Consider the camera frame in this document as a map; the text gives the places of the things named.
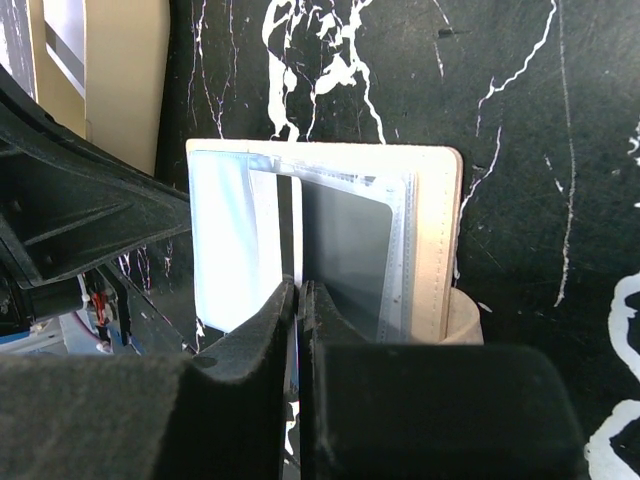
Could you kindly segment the pink leather card holder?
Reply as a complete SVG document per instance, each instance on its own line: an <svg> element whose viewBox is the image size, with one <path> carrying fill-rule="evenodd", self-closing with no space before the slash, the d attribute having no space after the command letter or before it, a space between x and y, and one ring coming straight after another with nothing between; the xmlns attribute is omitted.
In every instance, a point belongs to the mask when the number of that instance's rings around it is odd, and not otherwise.
<svg viewBox="0 0 640 480"><path fill-rule="evenodd" d="M277 176L282 279L316 282L367 340L478 343L452 286L462 159L449 147L191 139L256 155Z"/></svg>

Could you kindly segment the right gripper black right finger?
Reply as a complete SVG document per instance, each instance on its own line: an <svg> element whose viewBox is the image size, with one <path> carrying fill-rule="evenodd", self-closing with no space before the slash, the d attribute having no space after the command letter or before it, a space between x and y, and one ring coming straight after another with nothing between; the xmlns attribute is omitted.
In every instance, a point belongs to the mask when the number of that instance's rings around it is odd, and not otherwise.
<svg viewBox="0 0 640 480"><path fill-rule="evenodd" d="M584 479L583 435L541 352L375 344L327 289L299 294L305 479Z"/></svg>

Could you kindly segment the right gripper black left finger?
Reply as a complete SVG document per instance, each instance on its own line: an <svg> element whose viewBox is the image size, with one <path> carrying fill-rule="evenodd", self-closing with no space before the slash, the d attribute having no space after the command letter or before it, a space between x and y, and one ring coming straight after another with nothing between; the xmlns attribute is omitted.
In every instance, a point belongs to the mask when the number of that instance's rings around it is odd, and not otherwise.
<svg viewBox="0 0 640 480"><path fill-rule="evenodd" d="M294 286L196 356L5 355L5 479L277 479Z"/></svg>

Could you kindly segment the white card stack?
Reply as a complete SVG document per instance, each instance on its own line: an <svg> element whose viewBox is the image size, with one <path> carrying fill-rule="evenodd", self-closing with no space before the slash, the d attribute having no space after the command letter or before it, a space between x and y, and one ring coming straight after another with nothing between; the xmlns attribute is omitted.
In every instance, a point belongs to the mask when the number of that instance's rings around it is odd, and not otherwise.
<svg viewBox="0 0 640 480"><path fill-rule="evenodd" d="M43 7L47 53L85 98L85 2L44 0Z"/></svg>

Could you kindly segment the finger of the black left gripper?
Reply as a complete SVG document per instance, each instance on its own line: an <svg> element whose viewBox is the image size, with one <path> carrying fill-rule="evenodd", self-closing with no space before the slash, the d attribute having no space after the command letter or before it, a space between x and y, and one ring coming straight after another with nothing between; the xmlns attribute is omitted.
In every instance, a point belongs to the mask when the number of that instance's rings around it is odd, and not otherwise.
<svg viewBox="0 0 640 480"><path fill-rule="evenodd" d="M190 228L187 194L57 123L1 73L1 270L17 286L74 278Z"/></svg>

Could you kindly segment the beige card box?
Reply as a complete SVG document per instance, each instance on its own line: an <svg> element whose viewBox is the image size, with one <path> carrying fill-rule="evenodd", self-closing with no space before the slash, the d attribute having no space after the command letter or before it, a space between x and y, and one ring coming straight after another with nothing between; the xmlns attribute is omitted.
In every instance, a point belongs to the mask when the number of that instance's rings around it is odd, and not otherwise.
<svg viewBox="0 0 640 480"><path fill-rule="evenodd" d="M84 2L85 98L47 53L43 1L27 4L36 102L89 143L153 174L170 6L166 1Z"/></svg>

